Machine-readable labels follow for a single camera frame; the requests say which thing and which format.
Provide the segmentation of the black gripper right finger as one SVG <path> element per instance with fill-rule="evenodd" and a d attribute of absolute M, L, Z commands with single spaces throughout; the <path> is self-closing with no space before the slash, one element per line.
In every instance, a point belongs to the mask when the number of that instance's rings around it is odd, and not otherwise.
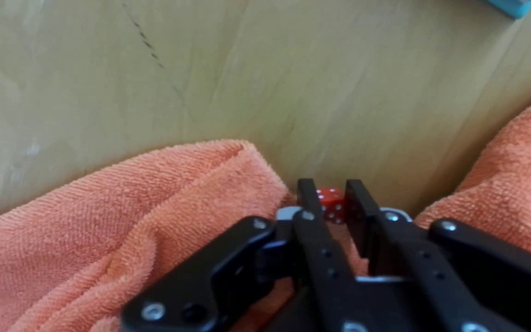
<path fill-rule="evenodd" d="M 414 290 L 426 327 L 440 332 L 512 329 L 472 296 L 426 231 L 407 222 L 389 222 L 361 181 L 346 181 L 344 200 L 348 231 L 357 253 L 368 260 L 368 273 L 403 277 Z"/>

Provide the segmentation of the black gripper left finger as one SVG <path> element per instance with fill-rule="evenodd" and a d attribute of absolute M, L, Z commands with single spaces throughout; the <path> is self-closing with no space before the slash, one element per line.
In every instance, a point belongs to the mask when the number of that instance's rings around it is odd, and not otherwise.
<path fill-rule="evenodd" d="M 311 179 L 296 181 L 300 211 L 293 233 L 304 257 L 313 307 L 324 332 L 368 332 L 357 305 L 357 284 L 341 246 L 322 220 L 317 189 Z"/>

